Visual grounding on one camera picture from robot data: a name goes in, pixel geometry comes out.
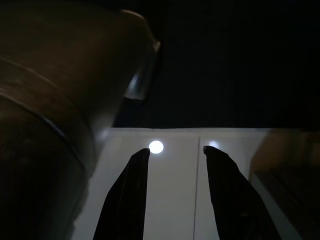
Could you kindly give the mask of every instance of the dark background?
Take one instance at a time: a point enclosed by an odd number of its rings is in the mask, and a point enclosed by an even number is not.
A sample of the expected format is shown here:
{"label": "dark background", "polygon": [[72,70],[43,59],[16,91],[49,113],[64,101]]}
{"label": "dark background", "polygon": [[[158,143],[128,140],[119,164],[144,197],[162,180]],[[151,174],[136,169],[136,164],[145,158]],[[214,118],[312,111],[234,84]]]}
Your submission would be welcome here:
{"label": "dark background", "polygon": [[318,129],[317,0],[95,1],[146,17],[161,41],[143,102],[114,127]]}

